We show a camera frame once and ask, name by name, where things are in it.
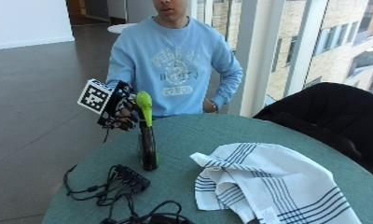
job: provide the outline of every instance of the young man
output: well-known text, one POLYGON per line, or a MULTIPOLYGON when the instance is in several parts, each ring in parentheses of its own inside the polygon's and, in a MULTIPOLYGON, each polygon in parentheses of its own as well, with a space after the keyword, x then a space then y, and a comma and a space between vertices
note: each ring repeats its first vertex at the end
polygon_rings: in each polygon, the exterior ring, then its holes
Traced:
POLYGON ((239 87, 239 61, 223 35, 187 16, 188 0, 152 1, 158 16, 126 28, 114 44, 107 84, 122 80, 147 91, 155 118, 216 112, 239 87), (209 100, 213 69, 221 82, 209 100))

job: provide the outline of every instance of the doorway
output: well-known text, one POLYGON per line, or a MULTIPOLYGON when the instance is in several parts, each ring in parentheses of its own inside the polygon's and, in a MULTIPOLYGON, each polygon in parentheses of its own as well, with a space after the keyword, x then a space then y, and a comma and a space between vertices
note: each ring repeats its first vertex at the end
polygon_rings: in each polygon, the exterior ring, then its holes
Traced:
POLYGON ((108 5, 103 0, 66 0, 71 26, 108 24, 108 5))

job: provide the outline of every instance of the dish towel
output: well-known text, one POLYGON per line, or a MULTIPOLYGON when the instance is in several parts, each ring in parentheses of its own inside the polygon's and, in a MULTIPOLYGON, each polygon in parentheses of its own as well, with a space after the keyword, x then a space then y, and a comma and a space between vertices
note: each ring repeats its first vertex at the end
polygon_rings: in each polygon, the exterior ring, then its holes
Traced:
POLYGON ((332 172, 275 144, 235 143, 191 158, 204 167, 196 179, 201 210, 232 209, 244 223, 361 223, 332 172))

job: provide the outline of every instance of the wrist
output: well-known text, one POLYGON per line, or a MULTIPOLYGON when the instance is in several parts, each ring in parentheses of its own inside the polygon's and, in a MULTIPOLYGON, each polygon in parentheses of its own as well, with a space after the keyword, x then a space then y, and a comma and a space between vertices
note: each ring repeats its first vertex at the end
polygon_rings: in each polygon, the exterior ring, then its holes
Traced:
POLYGON ((219 106, 216 105, 216 103, 211 100, 212 103, 212 107, 213 107, 213 112, 219 113, 219 106))

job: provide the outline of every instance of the mouth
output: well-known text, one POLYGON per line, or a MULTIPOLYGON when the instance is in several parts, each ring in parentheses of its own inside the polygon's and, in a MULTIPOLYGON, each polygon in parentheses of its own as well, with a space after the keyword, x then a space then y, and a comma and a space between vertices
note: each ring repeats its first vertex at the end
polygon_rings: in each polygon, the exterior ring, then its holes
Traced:
POLYGON ((175 11, 175 8, 174 7, 163 7, 160 9, 160 11, 164 12, 164 13, 170 13, 170 12, 175 11))

